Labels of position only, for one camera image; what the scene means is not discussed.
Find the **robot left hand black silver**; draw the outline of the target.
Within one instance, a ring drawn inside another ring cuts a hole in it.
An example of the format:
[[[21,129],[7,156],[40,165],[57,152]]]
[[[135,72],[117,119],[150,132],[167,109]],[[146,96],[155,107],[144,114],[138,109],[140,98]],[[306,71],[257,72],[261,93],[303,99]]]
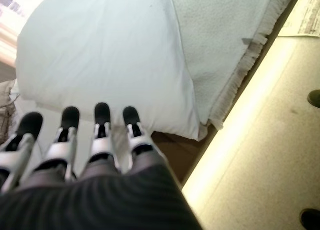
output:
[[[25,180],[42,115],[27,113],[1,145],[1,229],[201,229],[134,107],[123,111],[127,173],[121,173],[113,147],[109,106],[100,102],[94,109],[88,161],[82,174],[75,175],[79,119],[76,107],[64,109],[44,160]]]

